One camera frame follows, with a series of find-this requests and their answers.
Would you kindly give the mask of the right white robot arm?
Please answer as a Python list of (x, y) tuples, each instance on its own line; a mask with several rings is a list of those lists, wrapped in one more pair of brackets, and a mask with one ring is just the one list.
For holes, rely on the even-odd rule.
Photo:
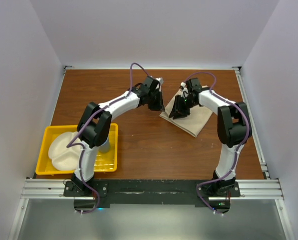
[(223, 196), (235, 184), (236, 166), (240, 151), (252, 136), (247, 105), (233, 102), (218, 95), (209, 87), (202, 87), (198, 78), (191, 78), (180, 87), (169, 117), (173, 120), (190, 115), (193, 107), (206, 107), (217, 115), (217, 134), (222, 143), (218, 166), (213, 178), (202, 183), (198, 189), (209, 195)]

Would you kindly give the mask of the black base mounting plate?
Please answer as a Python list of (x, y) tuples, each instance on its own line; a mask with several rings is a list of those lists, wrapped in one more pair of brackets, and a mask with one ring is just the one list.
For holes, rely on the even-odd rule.
[(64, 182), (65, 197), (74, 198), (76, 210), (100, 209), (112, 205), (194, 205), (211, 207), (222, 214), (231, 207), (231, 199), (240, 197), (236, 181), (208, 183), (206, 180), (95, 179), (89, 187)]

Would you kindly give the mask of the white divided plate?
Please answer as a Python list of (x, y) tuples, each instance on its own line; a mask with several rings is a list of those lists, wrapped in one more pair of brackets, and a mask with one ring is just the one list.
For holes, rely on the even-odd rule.
[(51, 143), (48, 150), (48, 157), (57, 170), (74, 171), (78, 167), (81, 145), (66, 147), (76, 135), (77, 132), (65, 132), (60, 134)]

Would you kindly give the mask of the yellow plastic tray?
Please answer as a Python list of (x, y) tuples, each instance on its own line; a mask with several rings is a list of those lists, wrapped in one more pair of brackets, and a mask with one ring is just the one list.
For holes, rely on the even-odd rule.
[[(74, 170), (60, 171), (51, 163), (48, 157), (48, 150), (51, 143), (64, 132), (76, 132), (76, 125), (56, 125), (48, 126), (44, 131), (44, 136), (40, 148), (40, 153), (35, 169), (35, 173), (40, 176), (53, 176), (71, 174)], [(118, 125), (112, 123), (109, 130), (110, 151), (107, 153), (99, 152), (97, 154), (94, 171), (95, 172), (114, 172), (117, 169), (117, 149), (118, 149)]]

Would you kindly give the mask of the aluminium table frame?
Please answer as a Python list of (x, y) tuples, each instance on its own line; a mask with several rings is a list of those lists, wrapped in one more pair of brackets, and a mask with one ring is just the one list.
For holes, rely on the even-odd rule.
[[(129, 71), (126, 69), (77, 69), (67, 67), (64, 73), (63, 82), (59, 97), (53, 114), (52, 124), (70, 124), (77, 120), (77, 115), (81, 113), (82, 104), (87, 99), (99, 94), (104, 100), (118, 94), (128, 83)], [(118, 121), (119, 144), (118, 144), (118, 169), (115, 172), (98, 172), (99, 178), (110, 179), (196, 179), (199, 177), (210, 176), (211, 168), (215, 166), (215, 156), (217, 148), (201, 145), (198, 153), (206, 160), (204, 162), (193, 159), (187, 164), (176, 165), (182, 157), (179, 151), (172, 153), (172, 158), (168, 159), (170, 148), (164, 147), (152, 154), (153, 161), (142, 156), (136, 149), (143, 139), (149, 147), (153, 146), (158, 139), (164, 139), (167, 131), (171, 132), (171, 137), (181, 134), (173, 125), (163, 121), (156, 116), (149, 116), (148, 111), (143, 110), (138, 114), (141, 121), (140, 126), (129, 127), (126, 119)], [(282, 230), (279, 239), (293, 240), (295, 235), (292, 230), (291, 222), (287, 214), (282, 193), (264, 195), (258, 188), (262, 184), (268, 191), (272, 191), (269, 184), (274, 180), (269, 174), (267, 161), (262, 153), (262, 148), (257, 136), (254, 136), (242, 153), (242, 158), (238, 165), (238, 178), (251, 184), (251, 195), (243, 195), (244, 201), (254, 200), (257, 203), (274, 201), (274, 211), (277, 214), (275, 223)]]

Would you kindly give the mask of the beige cloth napkin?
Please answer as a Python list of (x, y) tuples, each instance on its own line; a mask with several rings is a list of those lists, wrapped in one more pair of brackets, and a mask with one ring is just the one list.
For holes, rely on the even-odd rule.
[(187, 117), (179, 119), (169, 118), (169, 114), (171, 113), (172, 107), (174, 105), (175, 96), (182, 96), (183, 92), (186, 92), (185, 96), (188, 95), (187, 88), (180, 87), (180, 89), (165, 106), (165, 111), (160, 113), (160, 117), (196, 138), (208, 122), (213, 112), (205, 106), (197, 105), (190, 109), (190, 115)]

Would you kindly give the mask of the blue plastic cup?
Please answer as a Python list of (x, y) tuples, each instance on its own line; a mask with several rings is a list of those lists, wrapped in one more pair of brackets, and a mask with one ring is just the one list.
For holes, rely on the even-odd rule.
[(110, 141), (109, 141), (109, 139), (107, 139), (100, 147), (99, 147), (99, 151), (101, 152), (101, 153), (107, 153), (107, 152), (109, 152), (110, 151), (110, 148), (111, 148), (111, 146), (110, 146)]

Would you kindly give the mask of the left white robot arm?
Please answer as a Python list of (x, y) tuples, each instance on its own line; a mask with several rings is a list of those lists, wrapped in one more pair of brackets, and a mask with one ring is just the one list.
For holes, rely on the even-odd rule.
[(147, 105), (152, 111), (164, 111), (162, 95), (163, 79), (147, 76), (143, 83), (129, 88), (122, 95), (100, 104), (90, 102), (77, 125), (77, 135), (68, 148), (80, 146), (78, 167), (71, 182), (81, 196), (96, 192), (92, 187), (94, 164), (101, 147), (108, 144), (111, 122), (127, 111)]

